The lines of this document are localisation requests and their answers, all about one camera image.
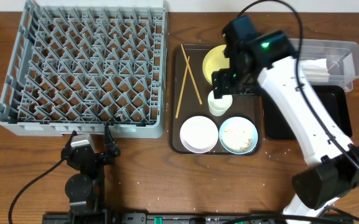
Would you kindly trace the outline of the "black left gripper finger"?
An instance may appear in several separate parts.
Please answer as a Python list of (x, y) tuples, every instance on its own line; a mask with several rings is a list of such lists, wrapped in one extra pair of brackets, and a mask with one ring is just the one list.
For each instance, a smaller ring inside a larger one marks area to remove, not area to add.
[(71, 148), (71, 143), (72, 143), (72, 139), (73, 137), (75, 137), (77, 135), (76, 131), (72, 131), (67, 143), (65, 144), (65, 148)]
[(121, 150), (118, 147), (117, 143), (113, 139), (110, 131), (109, 124), (105, 124), (104, 126), (104, 146), (107, 148), (107, 151), (113, 156), (118, 157), (121, 155)]

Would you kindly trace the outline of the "white plastic cup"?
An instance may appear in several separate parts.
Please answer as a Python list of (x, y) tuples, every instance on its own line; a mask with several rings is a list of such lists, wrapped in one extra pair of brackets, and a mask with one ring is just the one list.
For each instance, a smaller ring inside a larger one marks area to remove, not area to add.
[(223, 95), (220, 99), (215, 99), (213, 91), (208, 94), (208, 109), (214, 116), (222, 116), (232, 105), (233, 97), (231, 95)]

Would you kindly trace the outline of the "light blue round bowl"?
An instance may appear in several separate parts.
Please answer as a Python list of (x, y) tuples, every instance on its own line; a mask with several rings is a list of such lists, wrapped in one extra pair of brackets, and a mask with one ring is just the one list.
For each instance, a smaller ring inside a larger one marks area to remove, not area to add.
[(250, 155), (258, 145), (258, 130), (247, 118), (234, 116), (226, 119), (219, 129), (223, 148), (232, 154)]

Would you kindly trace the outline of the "rice food scraps pile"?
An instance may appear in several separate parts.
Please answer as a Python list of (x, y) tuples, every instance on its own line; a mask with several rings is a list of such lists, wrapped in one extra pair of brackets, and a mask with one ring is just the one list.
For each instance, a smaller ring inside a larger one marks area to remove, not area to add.
[(252, 138), (249, 134), (239, 129), (225, 129), (221, 139), (224, 145), (235, 153), (246, 152), (252, 144)]

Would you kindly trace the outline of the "white round bowl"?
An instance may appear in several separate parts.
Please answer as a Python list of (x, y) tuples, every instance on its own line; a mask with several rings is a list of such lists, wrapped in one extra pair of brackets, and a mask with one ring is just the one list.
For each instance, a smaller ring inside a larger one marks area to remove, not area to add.
[(215, 147), (218, 141), (218, 128), (206, 116), (193, 116), (180, 128), (180, 141), (190, 152), (203, 154)]

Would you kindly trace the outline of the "white paper napkin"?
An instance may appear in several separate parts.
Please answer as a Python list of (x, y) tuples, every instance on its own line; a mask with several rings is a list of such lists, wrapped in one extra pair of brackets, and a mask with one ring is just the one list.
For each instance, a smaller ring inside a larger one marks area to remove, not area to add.
[(300, 61), (301, 69), (310, 82), (328, 83), (329, 72), (327, 68), (327, 59), (321, 58), (317, 60)]

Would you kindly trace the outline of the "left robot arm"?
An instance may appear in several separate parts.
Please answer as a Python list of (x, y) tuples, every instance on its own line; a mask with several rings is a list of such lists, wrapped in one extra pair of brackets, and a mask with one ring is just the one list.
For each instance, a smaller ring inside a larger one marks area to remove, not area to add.
[(95, 152), (95, 143), (90, 134), (73, 131), (61, 151), (62, 160), (79, 173), (71, 176), (65, 184), (69, 198), (69, 223), (114, 223), (114, 211), (105, 206), (106, 166), (114, 164), (121, 151), (114, 141), (109, 126), (104, 126), (106, 151)]

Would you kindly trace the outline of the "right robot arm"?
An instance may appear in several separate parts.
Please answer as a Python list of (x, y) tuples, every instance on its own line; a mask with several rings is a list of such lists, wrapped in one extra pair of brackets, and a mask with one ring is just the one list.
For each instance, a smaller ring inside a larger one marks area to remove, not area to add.
[(323, 209), (359, 186), (359, 146), (336, 125), (298, 65), (281, 31), (261, 35), (247, 16), (222, 30), (230, 66), (212, 74), (215, 98), (261, 91), (292, 129), (308, 169), (292, 178), (287, 220), (317, 221)]

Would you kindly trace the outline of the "clear plastic waste bin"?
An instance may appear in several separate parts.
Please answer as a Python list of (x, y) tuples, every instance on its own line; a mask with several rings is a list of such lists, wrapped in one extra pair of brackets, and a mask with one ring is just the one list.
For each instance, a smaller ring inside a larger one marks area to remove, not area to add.
[(353, 81), (359, 79), (359, 45), (339, 40), (305, 39), (302, 60), (327, 59), (330, 74), (328, 83), (309, 82), (311, 85), (336, 85), (345, 92), (353, 90)]

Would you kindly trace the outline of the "black rectangular waste tray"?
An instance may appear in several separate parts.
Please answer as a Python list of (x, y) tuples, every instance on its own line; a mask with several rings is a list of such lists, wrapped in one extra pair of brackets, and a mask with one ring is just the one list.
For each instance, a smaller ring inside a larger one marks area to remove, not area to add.
[[(352, 137), (352, 126), (344, 90), (334, 85), (316, 85), (313, 89), (336, 125), (348, 137)], [(263, 96), (262, 102), (266, 137), (272, 140), (296, 140), (273, 100), (268, 96)]]

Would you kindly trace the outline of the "wooden chopstick, long diagonal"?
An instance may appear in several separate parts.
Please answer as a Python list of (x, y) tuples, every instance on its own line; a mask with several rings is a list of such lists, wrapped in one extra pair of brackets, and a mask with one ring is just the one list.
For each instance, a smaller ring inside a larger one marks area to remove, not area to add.
[(200, 96), (200, 93), (199, 93), (199, 90), (198, 90), (198, 86), (197, 86), (197, 84), (195, 82), (195, 78), (194, 78), (194, 75), (193, 75), (192, 68), (190, 66), (190, 57), (187, 56), (187, 54), (185, 52), (185, 49), (184, 49), (184, 45), (181, 44), (180, 46), (181, 46), (182, 53), (183, 53), (183, 56), (185, 57), (185, 62), (186, 62), (186, 69), (185, 69), (184, 78), (186, 78), (187, 73), (190, 74), (190, 77), (191, 77), (192, 83), (193, 83), (193, 87), (195, 89), (195, 92), (196, 92), (196, 95), (197, 95), (197, 98), (198, 98), (198, 102), (201, 105), (202, 104), (202, 99), (201, 99), (201, 96)]

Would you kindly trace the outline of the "grey plastic dish rack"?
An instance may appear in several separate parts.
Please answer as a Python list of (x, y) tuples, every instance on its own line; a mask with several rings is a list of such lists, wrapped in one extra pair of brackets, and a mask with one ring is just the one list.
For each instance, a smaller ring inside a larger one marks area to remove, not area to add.
[(18, 136), (164, 132), (168, 4), (26, 1), (0, 98)]

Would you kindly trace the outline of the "wooden chopstick, lower left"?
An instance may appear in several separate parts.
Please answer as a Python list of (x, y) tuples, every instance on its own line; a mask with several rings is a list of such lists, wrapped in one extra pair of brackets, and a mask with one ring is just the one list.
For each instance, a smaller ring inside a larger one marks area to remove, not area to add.
[(176, 113), (175, 113), (175, 118), (179, 117), (180, 107), (181, 107), (181, 103), (182, 103), (182, 96), (183, 96), (183, 92), (184, 92), (184, 87), (185, 87), (185, 82), (186, 82), (188, 70), (189, 70), (189, 66), (186, 65), (185, 72), (184, 72), (184, 77), (183, 77), (183, 80), (182, 80), (182, 86), (181, 86), (181, 89), (180, 89), (179, 102), (178, 102)]

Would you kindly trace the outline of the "dark brown serving tray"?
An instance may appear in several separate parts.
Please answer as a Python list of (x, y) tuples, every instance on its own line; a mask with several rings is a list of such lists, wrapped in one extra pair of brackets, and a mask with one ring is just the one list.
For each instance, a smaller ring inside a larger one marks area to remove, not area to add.
[[(169, 121), (170, 147), (173, 151), (179, 154), (191, 154), (191, 152), (181, 143), (180, 128), (187, 119), (193, 116), (206, 116), (210, 118), (218, 128), (226, 119), (233, 116), (240, 116), (250, 120), (257, 129), (258, 140), (256, 142), (256, 147), (251, 152), (247, 153), (248, 156), (253, 156), (259, 151), (263, 141), (261, 135), (262, 112), (260, 97), (252, 95), (235, 95), (233, 97), (233, 104), (223, 116), (216, 117), (209, 112), (207, 97), (212, 90), (212, 85), (209, 84), (203, 74), (202, 64), (206, 54), (208, 54), (214, 47), (214, 45), (184, 44), (183, 46), (178, 46), (174, 50), (172, 58), (172, 87), (170, 89), (170, 107), (172, 109)], [(181, 92), (186, 66), (183, 53), (186, 53), (187, 56), (190, 57), (190, 66), (203, 102), (202, 104), (198, 101), (190, 77), (187, 77), (184, 91)]]

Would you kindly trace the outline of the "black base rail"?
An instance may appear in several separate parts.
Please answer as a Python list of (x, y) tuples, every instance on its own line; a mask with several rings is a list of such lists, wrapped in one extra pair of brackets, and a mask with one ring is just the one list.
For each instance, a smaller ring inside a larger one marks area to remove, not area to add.
[(69, 223), (112, 223), (112, 224), (224, 224), (241, 216), (233, 215), (168, 215), (145, 213), (124, 213), (110, 215), (103, 218), (101, 215), (90, 217), (76, 217), (69, 214), (45, 214), (42, 224), (69, 224)]

